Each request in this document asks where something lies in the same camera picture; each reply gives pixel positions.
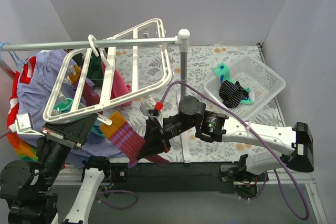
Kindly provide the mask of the pink sock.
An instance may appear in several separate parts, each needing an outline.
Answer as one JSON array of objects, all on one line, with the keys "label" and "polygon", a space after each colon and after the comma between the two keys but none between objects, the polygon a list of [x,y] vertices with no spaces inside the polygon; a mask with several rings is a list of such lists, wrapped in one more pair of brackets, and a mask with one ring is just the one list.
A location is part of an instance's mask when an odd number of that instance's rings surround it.
[{"label": "pink sock", "polygon": [[[104,63],[101,63],[101,68],[102,68],[102,73],[105,74],[106,67]],[[104,80],[103,80],[103,86],[101,89],[101,94],[100,94],[100,101],[105,95],[105,91],[103,91],[104,88]],[[111,85],[108,86],[110,88],[110,100],[113,100],[115,98],[119,98],[123,95],[129,94],[131,92],[131,86],[126,84],[122,76],[120,75],[119,71],[117,68],[114,70],[113,74],[113,82]],[[128,106],[131,105],[132,100],[123,104],[118,105],[117,107],[122,107],[122,106]]]}]

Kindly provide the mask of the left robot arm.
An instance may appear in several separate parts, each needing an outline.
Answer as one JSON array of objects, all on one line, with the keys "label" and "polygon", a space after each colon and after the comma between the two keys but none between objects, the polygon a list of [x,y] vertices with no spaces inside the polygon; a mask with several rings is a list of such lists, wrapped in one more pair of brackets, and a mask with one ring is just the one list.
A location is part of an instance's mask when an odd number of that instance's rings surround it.
[{"label": "left robot arm", "polygon": [[[39,137],[37,162],[16,160],[1,171],[1,198],[8,207],[9,223],[59,223],[57,193],[50,193],[59,172],[71,151],[82,147],[98,114],[83,116],[67,123],[46,123],[41,132],[33,129],[29,113],[18,114],[18,133]],[[112,170],[106,157],[91,156],[85,164],[82,184],[77,197],[62,221],[88,223],[89,214],[99,185],[111,178]]]}]

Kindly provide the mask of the floral table mat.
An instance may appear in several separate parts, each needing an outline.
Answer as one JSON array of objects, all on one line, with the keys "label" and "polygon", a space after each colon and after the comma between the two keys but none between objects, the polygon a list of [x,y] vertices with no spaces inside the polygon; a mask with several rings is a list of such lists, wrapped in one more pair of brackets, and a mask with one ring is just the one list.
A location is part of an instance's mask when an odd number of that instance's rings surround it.
[{"label": "floral table mat", "polygon": [[[253,104],[230,109],[218,93],[221,87],[214,68],[224,63],[232,79],[256,92]],[[111,126],[103,126],[108,140],[135,167],[148,161],[159,165],[182,160],[183,148],[177,142],[185,136],[191,144],[194,161],[231,161],[234,145],[241,145],[249,164],[281,166],[281,156],[291,156],[296,133],[291,127],[262,125],[244,121],[246,114],[264,106],[284,81],[260,61],[255,47],[192,47],[185,66],[173,63],[174,81],[154,95],[161,106],[162,120],[147,118],[133,108],[115,110]]]}]

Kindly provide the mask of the yellow orange sock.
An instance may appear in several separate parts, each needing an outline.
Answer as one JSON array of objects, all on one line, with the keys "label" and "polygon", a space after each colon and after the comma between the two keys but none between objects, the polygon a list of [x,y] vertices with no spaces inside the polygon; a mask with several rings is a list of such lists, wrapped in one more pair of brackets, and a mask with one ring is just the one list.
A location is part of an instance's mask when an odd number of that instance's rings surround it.
[{"label": "yellow orange sock", "polygon": [[71,66],[71,71],[69,74],[69,79],[71,81],[71,84],[78,83],[81,76],[81,69],[77,65]]}]

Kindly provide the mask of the white plastic basket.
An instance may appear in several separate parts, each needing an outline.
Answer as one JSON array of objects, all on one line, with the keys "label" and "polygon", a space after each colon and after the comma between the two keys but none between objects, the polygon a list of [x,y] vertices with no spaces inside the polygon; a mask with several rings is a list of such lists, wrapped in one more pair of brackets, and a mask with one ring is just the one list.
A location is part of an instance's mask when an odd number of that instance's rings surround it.
[{"label": "white plastic basket", "polygon": [[227,67],[234,82],[252,92],[252,103],[242,103],[232,111],[248,120],[286,86],[286,81],[261,61],[243,56]]}]

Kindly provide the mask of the teal patterned sock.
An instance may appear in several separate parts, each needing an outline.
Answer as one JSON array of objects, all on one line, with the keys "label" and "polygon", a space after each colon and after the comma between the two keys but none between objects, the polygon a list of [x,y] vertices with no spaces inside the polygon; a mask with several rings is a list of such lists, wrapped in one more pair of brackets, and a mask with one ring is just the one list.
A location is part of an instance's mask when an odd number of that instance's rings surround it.
[{"label": "teal patterned sock", "polygon": [[[230,75],[230,68],[225,64],[225,63],[220,63],[213,69],[214,74],[219,78],[220,83],[222,84],[225,80],[229,80],[232,83],[235,83],[231,78]],[[249,100],[248,101],[243,101],[241,100],[240,104],[252,104],[255,100],[255,95],[253,89],[250,88],[250,93],[249,93]]]}]

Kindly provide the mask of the dark green sock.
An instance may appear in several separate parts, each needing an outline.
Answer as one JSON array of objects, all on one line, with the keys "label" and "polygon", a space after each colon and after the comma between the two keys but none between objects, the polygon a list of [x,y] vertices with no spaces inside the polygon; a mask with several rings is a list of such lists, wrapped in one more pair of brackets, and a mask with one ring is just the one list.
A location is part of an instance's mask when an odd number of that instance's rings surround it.
[{"label": "dark green sock", "polygon": [[95,56],[94,53],[91,54],[91,59],[89,63],[87,78],[90,79],[95,87],[101,88],[103,85],[103,71],[102,71],[102,61],[100,56]]}]

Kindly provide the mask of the white sock drying hanger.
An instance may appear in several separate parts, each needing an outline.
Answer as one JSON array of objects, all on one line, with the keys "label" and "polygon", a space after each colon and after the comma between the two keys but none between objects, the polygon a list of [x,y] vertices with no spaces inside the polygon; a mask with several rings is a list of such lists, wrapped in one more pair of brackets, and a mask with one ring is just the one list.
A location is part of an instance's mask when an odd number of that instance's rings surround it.
[{"label": "white sock drying hanger", "polygon": [[[106,109],[113,108],[117,105],[130,102],[138,97],[143,97],[155,93],[168,85],[173,77],[170,67],[170,59],[167,54],[167,46],[188,45],[188,38],[184,35],[189,35],[188,30],[181,30],[175,37],[166,37],[164,25],[161,19],[154,18],[145,21],[139,25],[120,32],[112,37],[103,40],[97,40],[93,35],[89,35],[86,41],[74,42],[55,42],[48,44],[47,49],[70,49],[60,67],[59,74],[56,78],[54,87],[51,91],[49,100],[46,104],[43,118],[46,122],[61,123],[67,120],[76,119],[80,116],[86,116],[93,113],[99,113]],[[160,49],[160,61],[163,68],[163,76],[154,84],[148,84],[143,88],[139,87],[139,53],[140,47],[155,47]],[[132,48],[131,61],[131,91],[128,94],[123,94],[117,98],[111,97],[113,81],[116,78],[116,60],[117,49],[122,47]],[[56,104],[57,98],[60,96],[60,89],[66,79],[66,73],[70,66],[70,60],[78,53],[85,53],[84,63],[79,76],[79,83],[76,88],[76,93],[73,98],[69,112],[59,115],[53,115],[52,111]],[[103,84],[100,95],[100,100],[97,105],[90,105],[85,108],[80,107],[80,100],[84,91],[85,81],[88,75],[91,56],[100,57],[101,62],[105,66],[103,73]]]}]

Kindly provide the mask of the red rainbow garment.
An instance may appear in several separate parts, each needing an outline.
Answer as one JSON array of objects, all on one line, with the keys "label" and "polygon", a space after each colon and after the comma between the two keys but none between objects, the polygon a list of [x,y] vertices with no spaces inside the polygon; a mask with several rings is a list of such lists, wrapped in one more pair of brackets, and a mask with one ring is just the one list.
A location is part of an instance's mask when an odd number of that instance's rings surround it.
[{"label": "red rainbow garment", "polygon": [[[28,63],[24,64],[24,77],[22,84],[28,84],[31,80],[31,77],[28,77],[28,74],[33,74],[36,65],[36,56],[33,56],[32,59],[28,60]],[[17,85],[20,82],[20,72],[15,71],[14,73],[14,81],[12,87],[12,95],[9,99],[10,110],[7,116],[7,129],[10,130],[10,126],[14,124],[16,119],[16,114],[19,110],[19,101],[17,96]],[[11,146],[14,149],[16,155],[24,160],[29,162],[36,162],[38,160],[36,156],[36,148],[25,141],[23,141],[16,132],[10,132],[7,135],[7,139]]]}]

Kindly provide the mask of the lavender shirt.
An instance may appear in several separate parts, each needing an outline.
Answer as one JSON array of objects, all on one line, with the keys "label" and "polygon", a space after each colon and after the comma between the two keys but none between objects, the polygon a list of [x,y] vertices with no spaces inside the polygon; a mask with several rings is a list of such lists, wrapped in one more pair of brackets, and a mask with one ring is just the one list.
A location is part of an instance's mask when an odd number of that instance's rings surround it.
[{"label": "lavender shirt", "polygon": [[[43,112],[66,55],[64,50],[41,51],[30,58],[19,76],[18,113],[28,112],[31,115],[35,131],[40,132],[45,124]],[[71,150],[66,162],[82,168],[82,162],[87,161],[90,156],[113,158],[125,157],[125,154],[107,138],[90,133],[83,148]]]}]

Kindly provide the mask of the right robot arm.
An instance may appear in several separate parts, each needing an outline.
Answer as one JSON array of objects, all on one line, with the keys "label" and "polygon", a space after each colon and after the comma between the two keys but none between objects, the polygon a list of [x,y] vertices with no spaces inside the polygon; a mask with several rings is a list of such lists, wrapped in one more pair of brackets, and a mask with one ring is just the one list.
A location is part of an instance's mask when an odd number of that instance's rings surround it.
[{"label": "right robot arm", "polygon": [[314,171],[313,137],[307,123],[297,122],[294,126],[272,127],[242,122],[232,116],[206,109],[206,104],[188,95],[178,104],[178,113],[164,118],[146,121],[145,143],[137,158],[149,158],[167,153],[170,140],[194,128],[195,136],[207,143],[245,143],[266,148],[258,154],[244,154],[238,165],[227,171],[234,180],[248,181],[255,175],[279,168],[296,172]]}]

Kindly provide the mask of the grey clothes rack stand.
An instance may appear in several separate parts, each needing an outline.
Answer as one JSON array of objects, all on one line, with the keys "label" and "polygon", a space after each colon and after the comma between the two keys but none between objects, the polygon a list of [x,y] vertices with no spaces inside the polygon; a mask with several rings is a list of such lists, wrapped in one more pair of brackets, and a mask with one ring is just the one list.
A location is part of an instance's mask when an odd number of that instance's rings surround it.
[{"label": "grey clothes rack stand", "polygon": [[[186,86],[183,84],[187,83],[187,51],[189,49],[189,39],[190,39],[190,31],[188,29],[181,29],[178,32],[178,35],[175,36],[175,38],[144,38],[144,39],[138,39],[135,38],[135,33],[138,33],[137,28],[131,28],[133,29],[133,38],[132,39],[115,39],[114,37],[109,40],[96,40],[93,35],[88,36],[87,41],[72,41],[72,42],[51,42],[51,43],[37,43],[37,44],[16,44],[16,45],[10,45],[7,42],[1,43],[1,51],[8,51],[8,52],[15,52],[15,51],[30,51],[30,50],[38,50],[38,49],[59,49],[59,48],[66,48],[71,49],[75,48],[79,51],[84,50],[85,48],[90,49],[94,52],[96,57],[100,56],[102,62],[106,66],[106,71],[114,70],[115,63],[112,62],[114,59],[113,57],[111,59],[105,58],[103,56],[103,53],[98,53],[97,49],[101,49],[107,46],[110,46],[111,48],[115,48],[118,46],[133,46],[134,48],[138,48],[139,46],[169,46],[169,45],[177,45],[180,48],[180,56],[181,56],[181,90],[180,90],[180,96],[177,97],[177,101],[179,102],[182,97],[186,96]],[[145,90],[134,90],[134,95],[139,94],[150,94],[155,92],[154,86],[159,84],[153,84],[152,86],[149,86],[148,88],[144,88]],[[21,135],[34,135],[34,136],[44,136],[43,134],[33,130],[33,126],[31,124],[30,128],[24,128],[24,130],[20,130],[19,126],[15,126],[16,132]],[[190,156],[190,147],[188,143],[188,138],[186,136],[186,133],[182,133],[182,136],[180,137],[182,141],[182,149],[183,149],[183,158],[184,163],[188,164],[191,162],[191,156]]]}]

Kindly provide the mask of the magenta purple sock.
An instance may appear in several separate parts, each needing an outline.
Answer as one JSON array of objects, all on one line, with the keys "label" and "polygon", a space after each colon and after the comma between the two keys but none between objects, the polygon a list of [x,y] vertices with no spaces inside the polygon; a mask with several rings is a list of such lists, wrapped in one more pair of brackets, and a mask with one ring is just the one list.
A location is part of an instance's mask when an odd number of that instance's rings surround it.
[{"label": "magenta purple sock", "polygon": [[[105,137],[129,159],[128,168],[133,168],[140,159],[138,153],[145,143],[145,140],[140,136],[127,120],[116,111],[110,116],[111,125],[102,124],[99,129]],[[145,157],[150,162],[159,165],[167,165],[169,160],[156,154]]]},{"label": "magenta purple sock", "polygon": [[99,95],[93,91],[92,87],[89,85],[87,81],[85,81],[84,84],[82,97],[86,102],[86,106],[93,106],[99,104],[100,101]]}]

